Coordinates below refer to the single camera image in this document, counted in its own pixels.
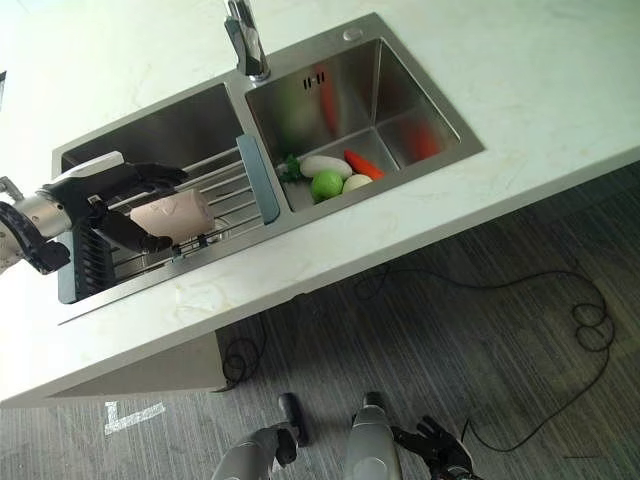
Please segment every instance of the gray carpet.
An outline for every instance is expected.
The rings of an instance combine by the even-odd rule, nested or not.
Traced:
[[[626,479],[640,471],[640,166],[633,165],[390,262],[459,281],[499,283],[577,268],[594,279],[617,327],[602,380],[509,454],[469,435],[489,479]],[[468,416],[506,447],[589,382],[603,353],[574,339],[571,305],[595,301],[578,281],[545,277],[497,291],[453,288],[380,267],[263,312],[267,348],[256,375],[224,394],[118,402],[120,415],[166,411],[105,436],[104,404],[0,411],[1,479],[209,479],[235,440],[280,420],[277,395],[296,392],[313,444],[276,478],[341,476],[350,417],[368,390],[394,422],[429,413],[457,435]],[[260,340],[256,318],[220,332]],[[429,478],[400,452],[406,479]]]

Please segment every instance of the robotic arm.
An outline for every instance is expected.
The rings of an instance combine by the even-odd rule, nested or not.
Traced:
[[[398,445],[422,457],[433,480],[482,480],[473,473],[473,461],[467,449],[438,422],[422,417],[418,433],[391,427]]]
[[[107,202],[141,192],[170,194],[186,178],[177,168],[127,163],[120,152],[78,165],[26,198],[11,180],[0,178],[0,192],[15,202],[0,202],[0,274],[23,258],[42,274],[60,269],[69,263],[69,251],[52,238],[85,220],[137,252],[171,247],[171,238],[150,235],[123,213],[109,210]]]

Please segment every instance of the double sink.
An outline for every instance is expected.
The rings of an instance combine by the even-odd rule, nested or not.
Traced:
[[[142,255],[86,225],[59,240],[72,262],[59,298],[73,316],[248,248],[482,150],[444,95],[376,14],[268,57],[270,77],[234,70],[54,151],[60,174],[120,151],[128,162],[185,169],[216,218],[212,230],[172,250]],[[309,182],[281,182],[285,159],[350,149],[387,175],[314,203]],[[128,212],[145,195],[115,199]]]

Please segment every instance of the carrot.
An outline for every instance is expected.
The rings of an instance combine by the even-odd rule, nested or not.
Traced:
[[[344,151],[344,159],[356,173],[362,173],[371,178],[371,180],[379,180],[384,177],[382,170],[352,150]]]

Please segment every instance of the marble countertop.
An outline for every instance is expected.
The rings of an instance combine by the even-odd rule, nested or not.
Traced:
[[[14,267],[0,277],[0,405],[42,403],[640,158],[634,0],[255,0],[254,11],[267,53],[377,12],[486,150],[64,326],[55,276]],[[3,59],[0,173],[33,190],[53,148],[233,68],[223,18],[221,2],[196,0],[24,15]],[[291,262],[300,244],[307,255]]]

